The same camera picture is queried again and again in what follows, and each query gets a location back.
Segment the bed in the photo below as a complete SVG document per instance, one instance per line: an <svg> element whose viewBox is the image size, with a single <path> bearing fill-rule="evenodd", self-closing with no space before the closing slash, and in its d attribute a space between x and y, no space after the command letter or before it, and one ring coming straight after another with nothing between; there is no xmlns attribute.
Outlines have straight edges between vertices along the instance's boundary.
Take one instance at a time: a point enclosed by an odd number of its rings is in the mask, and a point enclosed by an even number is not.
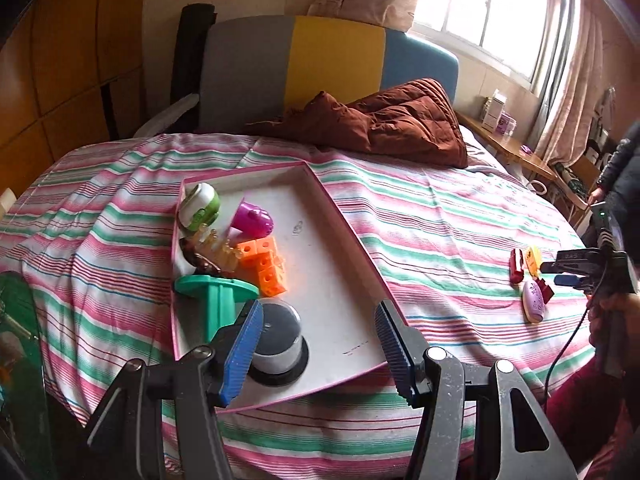
<svg viewBox="0 0 640 480"><path fill-rule="evenodd" d="M47 391L86 422L127 360L171 358L170 245L182 179L303 160L411 325L463 361L511 360L540 394L584 297L556 288L545 320L525 323L508 257L513 247L535 244L552 259L581 242L551 204L462 131L465 170L217 133L161 134L65 155L0 222L0 270L21 273L33 291ZM555 368L551 389L592 355L585 325ZM302 399L223 414L220 430L238 478L398 478L420 416L380 368ZM463 455L471 450L473 416L469 403ZM163 431L166 462L179 470L168 404Z"/></svg>

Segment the silver bolt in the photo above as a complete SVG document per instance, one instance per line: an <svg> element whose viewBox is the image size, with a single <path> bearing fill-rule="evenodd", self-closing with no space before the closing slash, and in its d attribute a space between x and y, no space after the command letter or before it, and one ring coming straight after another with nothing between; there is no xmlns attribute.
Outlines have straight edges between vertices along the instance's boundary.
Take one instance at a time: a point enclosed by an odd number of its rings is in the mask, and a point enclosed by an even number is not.
<svg viewBox="0 0 640 480"><path fill-rule="evenodd" d="M196 359L206 359L207 357L210 357L211 355L211 348L209 348L208 346L196 346L196 348L194 348L192 350L193 352L193 356Z"/></svg>
<svg viewBox="0 0 640 480"><path fill-rule="evenodd" d="M427 350L427 355L434 361L442 361L447 356L447 351L439 346L431 346Z"/></svg>
<svg viewBox="0 0 640 480"><path fill-rule="evenodd" d="M129 372L137 372L138 370L140 370L140 368L143 367L144 364L145 362L142 359L132 359L130 361L127 361L127 363L125 364L125 368Z"/></svg>
<svg viewBox="0 0 640 480"><path fill-rule="evenodd" d="M513 372L513 363L511 361L507 361L507 359L500 359L495 367L498 368L503 374L510 374Z"/></svg>

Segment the person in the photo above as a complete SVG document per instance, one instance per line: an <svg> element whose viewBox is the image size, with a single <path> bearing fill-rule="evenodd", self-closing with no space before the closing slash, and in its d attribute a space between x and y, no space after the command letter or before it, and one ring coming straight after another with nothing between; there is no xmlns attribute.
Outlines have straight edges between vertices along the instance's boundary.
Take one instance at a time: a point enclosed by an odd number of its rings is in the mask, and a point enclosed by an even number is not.
<svg viewBox="0 0 640 480"><path fill-rule="evenodd" d="M606 476L596 478L630 480L640 478L640 296L614 294L593 306L589 320L594 346L602 339L602 314L613 310L625 314L623 379L597 371L593 358L549 398L546 416L579 470L609 441L621 408L626 408L633 434L605 468Z"/></svg>
<svg viewBox="0 0 640 480"><path fill-rule="evenodd" d="M640 121L636 121L620 140L596 181L596 188L587 200L588 205L607 202L622 232L625 251L640 265L640 230L634 221L640 215ZM592 224L582 235L586 247L596 246L596 231Z"/></svg>

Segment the black jacket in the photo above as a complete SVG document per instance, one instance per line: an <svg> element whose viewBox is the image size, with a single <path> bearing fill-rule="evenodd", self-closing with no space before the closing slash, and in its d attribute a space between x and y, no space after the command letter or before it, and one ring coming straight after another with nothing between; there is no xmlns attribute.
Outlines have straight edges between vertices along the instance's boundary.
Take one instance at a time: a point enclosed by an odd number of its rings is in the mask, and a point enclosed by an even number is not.
<svg viewBox="0 0 640 480"><path fill-rule="evenodd" d="M629 128L596 184L622 231L625 251L640 262L640 121Z"/></svg>

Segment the black cable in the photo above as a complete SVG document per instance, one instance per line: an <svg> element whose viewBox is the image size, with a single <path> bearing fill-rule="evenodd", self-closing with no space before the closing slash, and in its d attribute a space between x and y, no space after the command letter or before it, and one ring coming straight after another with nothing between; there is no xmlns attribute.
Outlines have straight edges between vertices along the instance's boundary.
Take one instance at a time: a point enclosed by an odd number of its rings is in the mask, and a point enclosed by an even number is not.
<svg viewBox="0 0 640 480"><path fill-rule="evenodd" d="M545 397L544 397L544 405L543 405L545 414L546 414L546 401L547 401L548 396L549 396L549 379L551 378L551 373L554 371L554 368L555 368L556 364L558 364L558 361L562 357L562 354L564 354L566 349L569 348L569 345L571 344L571 341L574 340L574 337L578 333L578 330L580 330L580 327L582 326L582 322L584 321L584 318L587 316L587 313L588 313L589 309L591 308L591 301L593 301L593 298L596 297L596 293L599 290L600 285L602 285L602 280L604 280L604 277L607 274L607 266L608 265L609 265L609 262L605 262L604 270L602 271L602 276L600 277L600 281L596 285L596 288L593 289L593 292L591 293L591 297L589 298L589 301L587 301L587 306L584 309L584 313L582 314L582 317L580 318L580 321L578 322L578 326L575 327L574 333L571 334L571 337L564 344L564 346L562 347L562 350L558 353L558 355L556 356L554 361L551 363L549 371L546 373L546 378L545 378Z"/></svg>

